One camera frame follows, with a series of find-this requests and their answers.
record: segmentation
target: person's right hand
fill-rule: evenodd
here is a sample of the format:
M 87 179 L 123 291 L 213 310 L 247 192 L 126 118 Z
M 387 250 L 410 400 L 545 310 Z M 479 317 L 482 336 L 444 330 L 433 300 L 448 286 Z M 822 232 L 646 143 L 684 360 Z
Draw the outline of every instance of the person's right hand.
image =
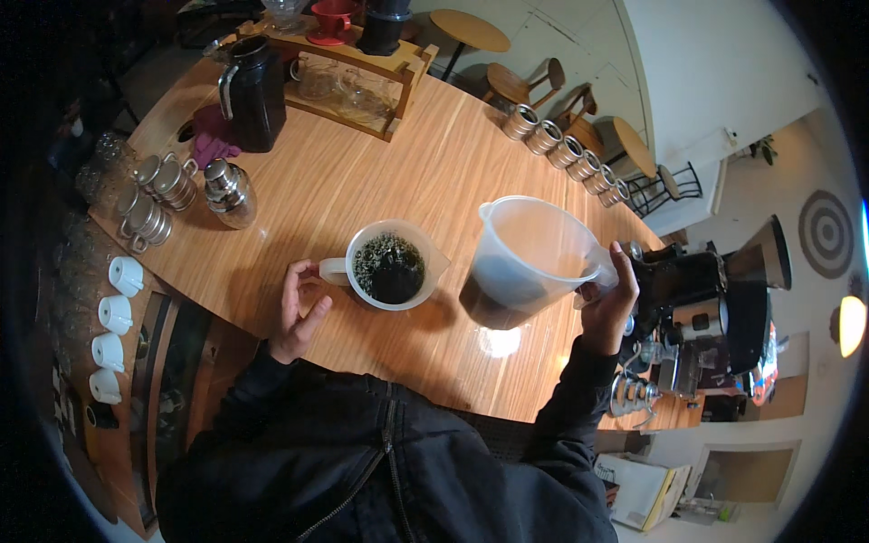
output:
M 319 290 L 319 285 L 299 283 L 302 279 L 318 277 L 319 271 L 319 267 L 310 260 L 294 262 L 287 267 L 281 298 L 281 324 L 269 339 L 269 354 L 281 364 L 289 364 L 305 354 L 311 336 L 332 307 L 332 299 L 323 296 L 316 301 L 307 315 L 302 317 L 299 313 L 300 296 L 313 295 Z
M 640 286 L 631 267 L 631 259 L 621 250 L 618 242 L 609 247 L 615 271 L 619 274 L 619 284 L 598 301 L 582 308 L 582 347 L 589 353 L 610 356 L 621 350 L 621 337 L 625 331 L 627 317 L 634 308 Z M 576 292 L 588 301 L 600 293 L 597 283 L 580 285 Z

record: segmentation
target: jacket zipper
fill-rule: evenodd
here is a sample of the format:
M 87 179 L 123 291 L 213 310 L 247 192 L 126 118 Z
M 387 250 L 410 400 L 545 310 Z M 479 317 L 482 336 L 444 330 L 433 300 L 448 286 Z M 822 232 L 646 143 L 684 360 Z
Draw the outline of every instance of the jacket zipper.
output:
M 332 517 L 334 517 L 335 515 L 337 515 L 338 513 L 340 513 L 341 510 L 342 510 L 344 507 L 346 507 L 347 504 L 350 503 L 350 501 L 353 500 L 353 498 L 356 497 L 356 495 L 359 493 L 359 491 L 362 490 L 362 485 L 365 484 L 365 481 L 368 480 L 368 477 L 371 477 L 371 474 L 374 472 L 374 470 L 375 470 L 375 468 L 377 467 L 377 465 L 380 464 L 381 460 L 383 460 L 383 456 L 384 456 L 384 452 L 383 452 L 383 451 L 377 451 L 377 454 L 375 455 L 375 457 L 371 460 L 371 462 L 368 463 L 368 467 L 366 467 L 366 468 L 365 468 L 365 471 L 362 472 L 362 476 L 359 478 L 359 480 L 356 482 L 356 484 L 355 484 L 355 485 L 353 486 L 353 488 L 350 490 L 350 494 L 348 495 L 347 499 L 345 499 L 344 501 L 342 501 L 342 502 L 338 505 L 338 507 L 336 507 L 335 509 L 333 509 L 333 510 L 331 511 L 331 513 L 329 513 L 328 515 L 326 515 L 326 516 L 323 517 L 322 519 L 318 520 L 318 521 L 317 521 L 317 522 L 316 522 L 312 527 L 310 527 L 310 528 L 308 528 L 307 530 L 305 530 L 304 532 L 302 532 L 302 535 L 300 535 L 299 537 L 295 538 L 295 540 L 296 540 L 296 541 L 303 541 L 303 540 L 305 540 L 305 539 L 306 539 L 306 538 L 307 538 L 307 537 L 308 537 L 312 532 L 314 532 L 314 530 L 316 530 L 317 528 L 319 528 L 320 526 L 322 526 L 322 524 L 323 524 L 324 522 L 326 522 L 327 520 L 331 519 Z
M 392 382 L 387 385 L 387 396 L 392 395 Z M 392 474 L 392 489 L 395 492 L 395 498 L 398 501 L 398 516 L 401 518 L 401 527 L 404 529 L 404 535 L 410 543 L 415 543 L 414 533 L 410 531 L 410 522 L 408 515 L 404 511 L 404 501 L 401 499 L 401 485 L 398 481 L 398 463 L 395 461 L 395 449 L 392 446 L 392 430 L 395 426 L 395 408 L 398 407 L 396 400 L 389 401 L 389 408 L 386 415 L 386 427 L 382 429 L 383 434 L 383 449 L 389 458 L 389 472 Z

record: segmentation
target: measuring cup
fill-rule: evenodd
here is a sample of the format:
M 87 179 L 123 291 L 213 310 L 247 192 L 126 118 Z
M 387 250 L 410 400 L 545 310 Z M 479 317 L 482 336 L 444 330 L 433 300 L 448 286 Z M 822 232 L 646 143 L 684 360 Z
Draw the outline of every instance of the measuring cup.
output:
M 618 283 L 609 252 L 567 211 L 504 196 L 479 213 L 483 234 L 459 301 L 481 325 L 509 330 L 584 282 Z
M 411 242 L 420 251 L 422 260 L 425 262 L 426 274 L 422 280 L 422 286 L 413 298 L 404 303 L 383 303 L 375 300 L 359 286 L 359 282 L 353 276 L 353 258 L 362 245 L 368 240 L 380 234 L 391 233 Z M 356 232 L 350 244 L 347 246 L 347 254 L 343 258 L 327 258 L 320 262 L 320 277 L 333 285 L 341 287 L 350 286 L 367 303 L 379 309 L 387 311 L 403 311 L 415 308 L 423 303 L 437 287 L 438 279 L 449 267 L 449 259 L 435 247 L 435 242 L 417 228 L 415 225 L 401 219 L 387 219 L 369 224 L 367 227 Z

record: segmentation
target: jacket sleeve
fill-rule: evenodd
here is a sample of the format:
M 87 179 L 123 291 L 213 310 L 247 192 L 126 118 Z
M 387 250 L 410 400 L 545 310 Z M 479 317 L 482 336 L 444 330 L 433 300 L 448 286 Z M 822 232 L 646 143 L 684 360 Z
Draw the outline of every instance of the jacket sleeve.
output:
M 269 414 L 285 397 L 285 389 L 294 372 L 295 361 L 281 364 L 269 354 L 263 341 L 254 360 L 235 379 L 221 401 L 212 428 L 196 436 L 190 452 L 211 449 L 229 440 L 251 441 L 265 428 Z
M 531 443 L 522 461 L 559 481 L 577 498 L 602 503 L 603 485 L 594 475 L 594 433 L 607 411 L 618 356 L 590 354 L 582 336 L 574 340 L 570 361 L 552 398 L 537 414 Z

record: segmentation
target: black coffee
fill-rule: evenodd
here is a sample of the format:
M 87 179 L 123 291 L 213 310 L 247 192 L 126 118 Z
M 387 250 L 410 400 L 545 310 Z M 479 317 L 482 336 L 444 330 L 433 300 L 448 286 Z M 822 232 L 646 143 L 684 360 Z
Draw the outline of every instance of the black coffee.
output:
M 353 276 L 365 294 L 383 303 L 399 304 L 420 291 L 426 266 L 413 243 L 384 232 L 353 255 Z
M 500 270 L 502 284 L 510 288 L 512 298 L 524 302 L 522 307 L 525 310 L 509 308 L 487 295 L 474 277 L 474 268 L 471 268 L 465 285 L 459 293 L 459 303 L 468 312 L 468 316 L 478 324 L 493 330 L 509 330 L 527 321 L 546 306 L 546 290 L 525 278 L 511 277 L 509 262 L 496 256 L 487 256 L 481 258 L 479 265 Z M 540 301 L 540 307 L 534 307 L 535 301 Z

